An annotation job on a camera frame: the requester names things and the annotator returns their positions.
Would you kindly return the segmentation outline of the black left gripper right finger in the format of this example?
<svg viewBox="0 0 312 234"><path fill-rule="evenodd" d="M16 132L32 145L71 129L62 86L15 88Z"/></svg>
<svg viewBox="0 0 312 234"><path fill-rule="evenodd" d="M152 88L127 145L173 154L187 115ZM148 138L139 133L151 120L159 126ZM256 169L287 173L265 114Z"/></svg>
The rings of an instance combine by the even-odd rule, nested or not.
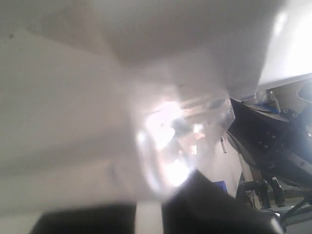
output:
<svg viewBox="0 0 312 234"><path fill-rule="evenodd" d="M256 211L237 201L195 171L178 193L162 204L166 234L277 234L272 214Z"/></svg>

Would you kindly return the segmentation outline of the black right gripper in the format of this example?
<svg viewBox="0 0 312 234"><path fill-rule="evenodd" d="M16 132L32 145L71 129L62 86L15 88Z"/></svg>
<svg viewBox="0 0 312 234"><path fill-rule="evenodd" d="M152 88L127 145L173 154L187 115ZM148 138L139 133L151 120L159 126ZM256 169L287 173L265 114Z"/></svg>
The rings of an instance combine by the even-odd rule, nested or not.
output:
<svg viewBox="0 0 312 234"><path fill-rule="evenodd" d="M229 142L244 160L261 172L293 186L312 188L312 84L297 92L309 105L279 114L260 111L231 99L235 119L227 130Z"/></svg>

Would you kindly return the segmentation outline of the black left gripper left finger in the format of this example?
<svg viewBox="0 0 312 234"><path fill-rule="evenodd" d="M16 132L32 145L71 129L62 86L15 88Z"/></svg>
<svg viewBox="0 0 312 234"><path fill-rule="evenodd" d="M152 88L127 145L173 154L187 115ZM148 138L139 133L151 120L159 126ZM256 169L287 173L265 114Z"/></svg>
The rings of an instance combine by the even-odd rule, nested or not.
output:
<svg viewBox="0 0 312 234"><path fill-rule="evenodd" d="M136 205L113 204L43 214L31 234L133 234Z"/></svg>

